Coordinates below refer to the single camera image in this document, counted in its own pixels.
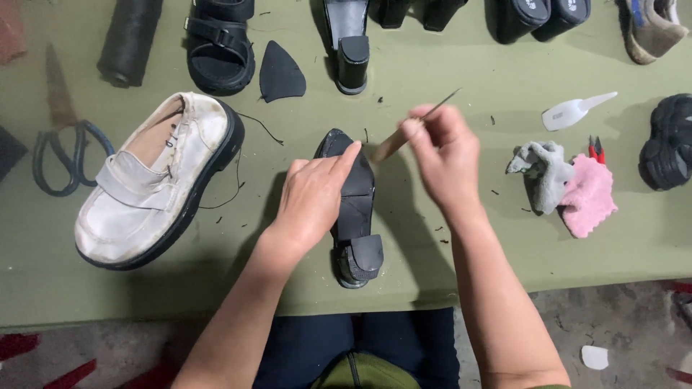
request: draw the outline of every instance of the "white shoe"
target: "white shoe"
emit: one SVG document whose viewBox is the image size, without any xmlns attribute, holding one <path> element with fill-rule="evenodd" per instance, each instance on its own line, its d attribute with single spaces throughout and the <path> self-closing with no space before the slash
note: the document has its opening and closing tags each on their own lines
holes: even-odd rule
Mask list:
<svg viewBox="0 0 692 389">
<path fill-rule="evenodd" d="M 625 47 L 640 65 L 663 57 L 689 32 L 677 17 L 677 0 L 627 0 L 627 7 L 632 20 Z"/>
<path fill-rule="evenodd" d="M 75 223 L 80 255 L 111 270 L 156 259 L 190 225 L 207 183 L 244 137 L 225 103 L 192 92 L 169 97 L 96 176 Z"/>
</svg>

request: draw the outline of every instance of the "blue scissors handle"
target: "blue scissors handle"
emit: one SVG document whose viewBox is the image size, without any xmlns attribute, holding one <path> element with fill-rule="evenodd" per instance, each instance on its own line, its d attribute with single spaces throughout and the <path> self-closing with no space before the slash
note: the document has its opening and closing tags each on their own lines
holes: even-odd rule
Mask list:
<svg viewBox="0 0 692 389">
<path fill-rule="evenodd" d="M 57 131 L 39 132 L 34 145 L 34 156 L 32 160 L 32 173 L 34 181 L 46 194 L 54 197 L 65 197 L 71 195 L 80 184 L 95 187 L 96 181 L 89 180 L 84 175 L 84 151 L 87 148 L 87 132 L 89 132 L 101 144 L 107 156 L 115 154 L 113 145 L 98 127 L 88 120 L 81 120 L 74 126 L 75 129 L 75 149 L 72 159 L 67 155 L 60 143 Z M 60 163 L 67 169 L 70 181 L 61 190 L 52 189 L 43 173 L 43 157 L 46 145 L 51 145 L 51 149 L 57 156 Z"/>
</svg>

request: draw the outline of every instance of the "concrete floor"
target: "concrete floor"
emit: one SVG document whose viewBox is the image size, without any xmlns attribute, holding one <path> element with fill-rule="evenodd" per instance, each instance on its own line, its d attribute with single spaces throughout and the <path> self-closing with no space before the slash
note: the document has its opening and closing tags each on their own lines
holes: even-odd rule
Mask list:
<svg viewBox="0 0 692 389">
<path fill-rule="evenodd" d="M 692 372 L 692 332 L 675 315 L 669 293 L 657 282 L 532 293 L 574 388 L 687 388 L 665 368 Z M 455 345 L 462 389 L 480 388 L 461 312 L 455 312 Z M 6 361 L 0 388 L 39 388 L 92 358 L 98 369 L 79 388 L 114 388 L 152 368 L 163 347 L 180 360 L 203 323 L 94 323 L 44 332 L 39 347 Z M 583 345 L 609 349 L 610 366 L 585 367 Z"/>
</svg>

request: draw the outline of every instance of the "green tablecloth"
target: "green tablecloth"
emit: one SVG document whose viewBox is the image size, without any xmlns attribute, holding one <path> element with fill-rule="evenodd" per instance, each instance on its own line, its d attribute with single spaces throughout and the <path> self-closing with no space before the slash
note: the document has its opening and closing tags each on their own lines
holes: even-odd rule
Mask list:
<svg viewBox="0 0 692 389">
<path fill-rule="evenodd" d="M 329 77 L 319 35 L 320 1 L 257 0 L 248 35 L 258 66 L 266 43 L 276 40 L 305 74 L 307 93 L 266 104 L 258 100 L 258 71 L 243 92 L 223 99 L 262 120 L 285 146 L 245 120 L 239 167 L 245 186 L 233 202 L 200 210 L 155 262 L 124 273 L 87 264 L 75 251 L 73 224 L 90 188 L 49 197 L 32 180 L 30 155 L 16 165 L 0 182 L 0 327 L 213 310 L 271 221 L 277 177 L 293 159 L 311 157 L 333 127 L 363 141 L 367 128 L 370 144 L 381 142 L 407 109 L 437 102 L 458 87 L 463 89 L 452 102 L 482 144 L 482 200 L 528 291 L 692 275 L 690 187 L 653 192 L 637 173 L 651 110 L 665 96 L 692 91 L 690 39 L 662 60 L 637 66 L 624 50 L 616 6 L 593 1 L 590 19 L 553 42 L 539 43 L 529 35 L 502 46 L 488 32 L 484 2 L 471 0 L 443 33 L 424 31 L 412 17 L 398 30 L 383 30 L 370 20 L 369 83 L 361 95 L 349 97 Z M 0 68 L 0 125 L 29 149 L 38 131 L 50 129 L 44 71 L 48 40 L 78 115 L 99 126 L 116 149 L 163 99 L 197 90 L 181 46 L 190 9 L 184 1 L 164 4 L 142 87 L 117 89 L 100 80 L 95 63 L 114 3 L 20 1 L 29 51 Z M 683 22 L 692 22 L 692 3 L 680 3 L 678 11 Z M 540 122 L 540 113 L 559 102 L 610 91 L 619 96 L 569 129 L 548 133 Z M 572 156 L 586 152 L 590 134 L 603 142 L 619 211 L 589 238 L 577 240 L 556 212 L 537 217 L 523 211 L 529 202 L 522 177 L 505 175 L 504 169 L 517 145 L 553 140 Z M 64 144 L 71 144 L 65 136 Z M 66 173 L 47 154 L 46 176 L 57 187 Z M 99 147 L 89 147 L 86 160 L 87 174 L 95 175 L 103 160 Z M 380 276 L 359 290 L 339 287 L 328 259 L 331 238 L 326 237 L 295 270 L 279 314 L 442 307 L 456 301 L 451 249 L 442 242 L 450 233 L 426 196 L 408 149 L 381 166 L 376 187 L 372 230 L 382 235 L 385 252 Z M 235 191 L 235 169 L 226 169 L 214 177 L 202 205 L 216 205 Z"/>
</svg>

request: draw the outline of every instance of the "dark pants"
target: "dark pants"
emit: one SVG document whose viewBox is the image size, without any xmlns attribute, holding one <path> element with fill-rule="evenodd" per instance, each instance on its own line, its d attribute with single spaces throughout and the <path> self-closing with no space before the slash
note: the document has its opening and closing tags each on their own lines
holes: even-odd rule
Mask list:
<svg viewBox="0 0 692 389">
<path fill-rule="evenodd" d="M 274 318 L 253 387 L 308 388 L 331 363 L 354 350 L 403 368 L 423 389 L 459 388 L 452 308 L 361 318 L 357 339 L 349 314 Z"/>
</svg>

